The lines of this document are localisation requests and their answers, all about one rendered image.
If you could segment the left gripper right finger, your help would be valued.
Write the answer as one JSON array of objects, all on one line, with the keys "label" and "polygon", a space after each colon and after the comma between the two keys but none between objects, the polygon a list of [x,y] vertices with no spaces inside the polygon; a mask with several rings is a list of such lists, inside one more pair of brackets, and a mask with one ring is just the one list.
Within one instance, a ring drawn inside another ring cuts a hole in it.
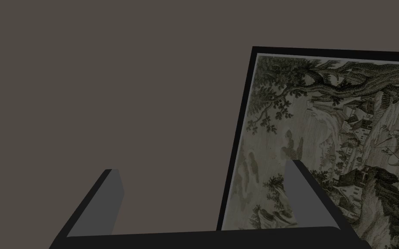
[{"label": "left gripper right finger", "polygon": [[353,230],[303,162],[286,161],[284,189],[299,227]]}]

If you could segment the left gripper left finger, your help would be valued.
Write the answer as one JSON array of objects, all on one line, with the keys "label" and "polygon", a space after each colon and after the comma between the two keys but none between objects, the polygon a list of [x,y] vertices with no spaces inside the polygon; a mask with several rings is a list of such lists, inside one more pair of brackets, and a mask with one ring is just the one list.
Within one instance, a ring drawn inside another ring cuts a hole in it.
[{"label": "left gripper left finger", "polygon": [[78,205],[59,238],[111,235],[122,205],[124,188],[118,169],[106,169]]}]

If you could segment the black framed landscape picture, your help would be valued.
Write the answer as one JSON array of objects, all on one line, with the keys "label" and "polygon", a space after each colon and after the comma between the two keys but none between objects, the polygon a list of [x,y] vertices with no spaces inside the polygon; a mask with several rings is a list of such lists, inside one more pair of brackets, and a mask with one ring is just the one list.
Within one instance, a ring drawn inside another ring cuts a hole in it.
[{"label": "black framed landscape picture", "polygon": [[399,249],[399,52],[252,48],[216,228],[296,227],[292,160],[371,249]]}]

